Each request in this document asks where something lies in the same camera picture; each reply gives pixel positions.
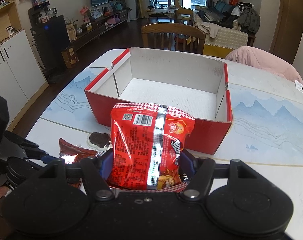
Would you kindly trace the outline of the copper brown snack bag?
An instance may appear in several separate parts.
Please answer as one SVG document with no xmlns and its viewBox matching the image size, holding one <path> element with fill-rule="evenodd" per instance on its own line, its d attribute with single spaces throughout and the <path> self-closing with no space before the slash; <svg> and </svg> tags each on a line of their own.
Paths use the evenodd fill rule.
<svg viewBox="0 0 303 240">
<path fill-rule="evenodd" d="M 59 158 L 64 159 L 66 164 L 79 163 L 81 159 L 95 157 L 97 151 L 70 144 L 66 140 L 59 139 Z"/>
</svg>

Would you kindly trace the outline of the red snack bag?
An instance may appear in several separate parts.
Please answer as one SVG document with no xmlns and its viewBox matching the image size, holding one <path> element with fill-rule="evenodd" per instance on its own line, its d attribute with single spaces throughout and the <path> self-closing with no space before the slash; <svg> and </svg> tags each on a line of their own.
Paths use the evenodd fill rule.
<svg viewBox="0 0 303 240">
<path fill-rule="evenodd" d="M 128 190 L 180 185 L 180 154 L 194 125 L 194 117 L 176 107 L 115 104 L 111 111 L 114 161 L 108 183 Z"/>
</svg>

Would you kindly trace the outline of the chocolate lollipop in blister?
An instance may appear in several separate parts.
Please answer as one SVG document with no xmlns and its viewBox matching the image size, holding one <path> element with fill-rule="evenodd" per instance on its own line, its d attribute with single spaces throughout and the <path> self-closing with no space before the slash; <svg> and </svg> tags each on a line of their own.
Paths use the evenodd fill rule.
<svg viewBox="0 0 303 240">
<path fill-rule="evenodd" d="M 109 148 L 111 137 L 108 133 L 93 132 L 87 138 L 89 146 L 98 150 Z"/>
</svg>

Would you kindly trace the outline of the red cardboard box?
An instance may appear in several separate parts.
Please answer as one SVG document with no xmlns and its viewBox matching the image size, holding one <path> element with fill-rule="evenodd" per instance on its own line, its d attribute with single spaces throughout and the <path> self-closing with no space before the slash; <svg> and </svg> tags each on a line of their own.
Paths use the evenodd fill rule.
<svg viewBox="0 0 303 240">
<path fill-rule="evenodd" d="M 204 55 L 129 48 L 85 88 L 99 124 L 111 125 L 116 103 L 158 103 L 195 118 L 186 148 L 214 155 L 230 130 L 233 115 L 227 63 Z"/>
</svg>

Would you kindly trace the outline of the white cabinet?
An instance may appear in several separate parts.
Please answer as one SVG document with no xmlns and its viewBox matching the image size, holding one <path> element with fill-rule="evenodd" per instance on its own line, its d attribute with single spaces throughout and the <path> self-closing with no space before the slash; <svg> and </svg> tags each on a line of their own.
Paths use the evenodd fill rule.
<svg viewBox="0 0 303 240">
<path fill-rule="evenodd" d="M 24 30 L 0 44 L 0 96 L 7 101 L 10 131 L 48 86 Z"/>
</svg>

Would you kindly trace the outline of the blue mountain table mat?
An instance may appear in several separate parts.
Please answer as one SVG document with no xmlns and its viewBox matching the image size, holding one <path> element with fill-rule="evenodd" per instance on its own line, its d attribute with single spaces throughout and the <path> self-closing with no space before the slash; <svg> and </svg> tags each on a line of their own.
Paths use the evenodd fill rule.
<svg viewBox="0 0 303 240">
<path fill-rule="evenodd" d="M 111 136 L 114 148 L 145 157 L 188 148 L 220 159 L 303 165 L 303 103 L 227 82 L 213 88 L 135 77 L 130 66 L 86 68 L 42 118 Z"/>
</svg>

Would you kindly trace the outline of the brown gift bag on floor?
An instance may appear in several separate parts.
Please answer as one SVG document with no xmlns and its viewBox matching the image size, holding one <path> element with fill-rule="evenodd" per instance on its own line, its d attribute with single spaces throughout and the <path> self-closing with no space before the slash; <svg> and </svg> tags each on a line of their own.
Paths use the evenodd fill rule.
<svg viewBox="0 0 303 240">
<path fill-rule="evenodd" d="M 64 59 L 66 68 L 68 69 L 72 69 L 79 62 L 79 58 L 74 46 L 66 47 L 65 50 L 62 51 L 62 57 Z"/>
</svg>

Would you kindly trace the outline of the wooden dining chair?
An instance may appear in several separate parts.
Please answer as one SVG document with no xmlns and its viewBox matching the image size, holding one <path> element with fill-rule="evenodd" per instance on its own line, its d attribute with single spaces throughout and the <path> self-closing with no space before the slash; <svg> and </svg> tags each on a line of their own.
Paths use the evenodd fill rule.
<svg viewBox="0 0 303 240">
<path fill-rule="evenodd" d="M 145 48 L 203 54 L 206 34 L 192 25 L 152 23 L 141 28 Z"/>
</svg>

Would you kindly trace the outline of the sofa with clothes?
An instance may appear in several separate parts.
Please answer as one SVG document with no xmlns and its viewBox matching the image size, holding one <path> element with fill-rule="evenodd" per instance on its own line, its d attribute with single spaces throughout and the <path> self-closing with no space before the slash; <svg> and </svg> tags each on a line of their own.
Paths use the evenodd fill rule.
<svg viewBox="0 0 303 240">
<path fill-rule="evenodd" d="M 252 3 L 230 5 L 218 1 L 214 7 L 196 11 L 194 26 L 206 34 L 203 54 L 224 58 L 242 46 L 253 46 L 260 15 Z"/>
</svg>

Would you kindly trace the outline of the dark tv console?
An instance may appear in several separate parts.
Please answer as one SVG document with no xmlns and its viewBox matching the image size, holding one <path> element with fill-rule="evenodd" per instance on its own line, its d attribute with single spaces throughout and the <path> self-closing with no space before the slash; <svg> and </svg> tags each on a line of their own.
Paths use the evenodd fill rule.
<svg viewBox="0 0 303 240">
<path fill-rule="evenodd" d="M 79 50 L 89 42 L 99 38 L 110 29 L 126 23 L 128 19 L 128 12 L 126 9 L 114 11 L 109 16 L 101 16 L 95 19 L 94 22 L 91 22 L 93 25 L 92 29 L 86 30 L 84 33 L 77 36 L 76 40 L 71 41 L 71 45 L 75 50 Z"/>
</svg>

